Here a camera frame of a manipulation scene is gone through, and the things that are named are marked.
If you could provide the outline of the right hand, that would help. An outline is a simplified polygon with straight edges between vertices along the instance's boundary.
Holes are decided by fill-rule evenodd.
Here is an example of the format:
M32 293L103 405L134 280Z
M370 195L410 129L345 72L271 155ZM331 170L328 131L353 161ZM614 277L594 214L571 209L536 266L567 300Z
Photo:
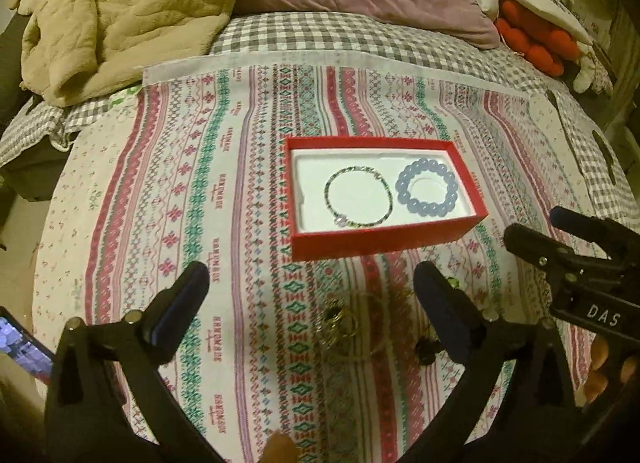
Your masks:
M589 367L587 381L582 387L584 396L587 403L593 403L599 396L601 396L612 379L608 375L610 371L605 368L610 359L610 346L608 341L602 336L597 335L591 344L591 363ZM637 373L639 367L639 359L637 357L627 358L623 365L620 367L620 375L618 380L623 385L626 385L632 380Z

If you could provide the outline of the left hand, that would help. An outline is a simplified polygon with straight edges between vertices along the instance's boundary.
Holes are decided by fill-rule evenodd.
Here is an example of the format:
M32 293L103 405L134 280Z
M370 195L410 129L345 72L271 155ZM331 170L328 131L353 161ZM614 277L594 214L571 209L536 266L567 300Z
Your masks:
M297 463L298 448L288 435L275 431L267 440L260 463Z

